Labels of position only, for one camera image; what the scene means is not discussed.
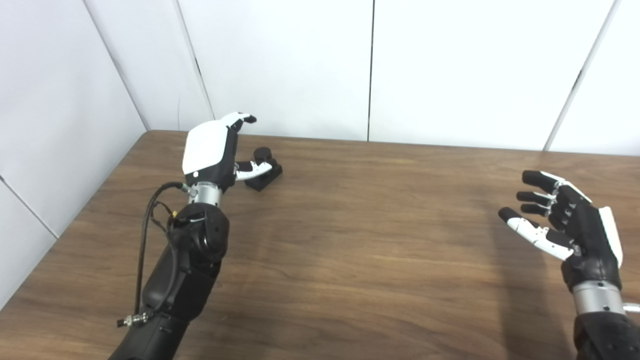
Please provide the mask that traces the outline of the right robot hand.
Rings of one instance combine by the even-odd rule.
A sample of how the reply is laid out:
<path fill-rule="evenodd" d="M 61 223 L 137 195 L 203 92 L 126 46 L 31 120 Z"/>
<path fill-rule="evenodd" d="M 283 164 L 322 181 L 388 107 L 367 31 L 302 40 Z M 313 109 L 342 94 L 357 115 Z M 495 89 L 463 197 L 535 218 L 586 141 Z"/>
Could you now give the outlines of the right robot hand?
<path fill-rule="evenodd" d="M 522 182 L 539 191 L 519 191 L 519 210 L 503 207 L 499 218 L 535 248 L 561 261 L 569 291 L 586 281 L 621 290 L 624 255 L 612 209 L 594 206 L 569 180 L 548 172 L 525 170 Z"/>

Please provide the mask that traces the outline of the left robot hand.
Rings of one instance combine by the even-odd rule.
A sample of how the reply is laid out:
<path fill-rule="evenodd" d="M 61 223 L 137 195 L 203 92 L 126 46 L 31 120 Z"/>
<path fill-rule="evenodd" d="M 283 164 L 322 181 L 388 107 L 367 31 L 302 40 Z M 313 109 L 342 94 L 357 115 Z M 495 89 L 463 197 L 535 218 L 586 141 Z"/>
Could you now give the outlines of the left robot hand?
<path fill-rule="evenodd" d="M 258 119 L 248 113 L 232 112 L 220 120 L 197 125 L 187 133 L 182 171 L 189 187 L 210 183 L 226 192 L 236 182 L 246 182 L 262 191 L 283 173 L 271 150 L 261 146 L 251 161 L 237 161 L 239 132 L 245 123 Z"/>

